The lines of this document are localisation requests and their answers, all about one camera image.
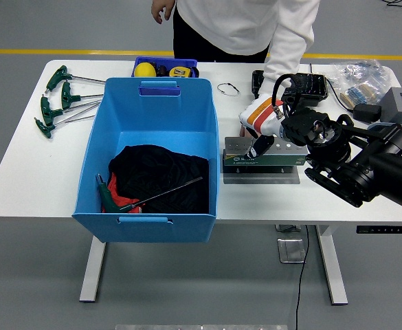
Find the person's right hand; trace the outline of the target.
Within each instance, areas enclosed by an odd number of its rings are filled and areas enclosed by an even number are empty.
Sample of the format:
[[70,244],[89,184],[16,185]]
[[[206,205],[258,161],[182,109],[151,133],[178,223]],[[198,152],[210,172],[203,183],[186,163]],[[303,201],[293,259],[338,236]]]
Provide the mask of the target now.
[[156,23],[168,21],[176,4],[175,0],[152,0],[150,12]]

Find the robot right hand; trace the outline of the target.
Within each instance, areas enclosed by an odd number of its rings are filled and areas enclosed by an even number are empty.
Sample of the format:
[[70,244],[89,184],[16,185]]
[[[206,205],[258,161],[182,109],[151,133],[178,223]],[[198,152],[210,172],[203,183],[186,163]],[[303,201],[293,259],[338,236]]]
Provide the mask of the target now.
[[246,158],[255,159],[268,151],[280,134],[280,123],[284,114],[280,107],[283,102],[267,93],[259,97],[239,115],[241,124],[252,134],[257,135],[255,142],[246,153]]

